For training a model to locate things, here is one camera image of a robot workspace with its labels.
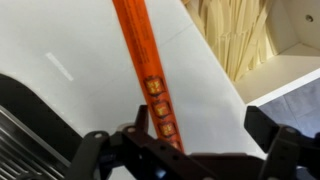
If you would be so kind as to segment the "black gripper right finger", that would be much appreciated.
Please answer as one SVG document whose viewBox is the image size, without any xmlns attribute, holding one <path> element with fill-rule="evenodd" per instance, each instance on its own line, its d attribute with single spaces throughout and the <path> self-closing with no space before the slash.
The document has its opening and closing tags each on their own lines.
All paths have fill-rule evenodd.
<svg viewBox="0 0 320 180">
<path fill-rule="evenodd" d="M 303 135 L 292 126 L 278 124 L 256 106 L 248 106 L 244 128 L 267 154 L 259 180 L 296 180 L 297 168 L 304 167 L 320 179 L 320 136 Z"/>
</svg>

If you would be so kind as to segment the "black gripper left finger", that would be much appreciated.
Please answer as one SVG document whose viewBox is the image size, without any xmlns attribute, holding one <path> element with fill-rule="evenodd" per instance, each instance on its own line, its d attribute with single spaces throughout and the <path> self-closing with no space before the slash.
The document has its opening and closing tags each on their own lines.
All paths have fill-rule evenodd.
<svg viewBox="0 0 320 180">
<path fill-rule="evenodd" d="M 93 131 L 82 140 L 65 180 L 108 180 L 124 167 L 137 180 L 183 180 L 184 156 L 148 134 L 148 107 L 141 105 L 133 125 L 113 135 Z"/>
</svg>

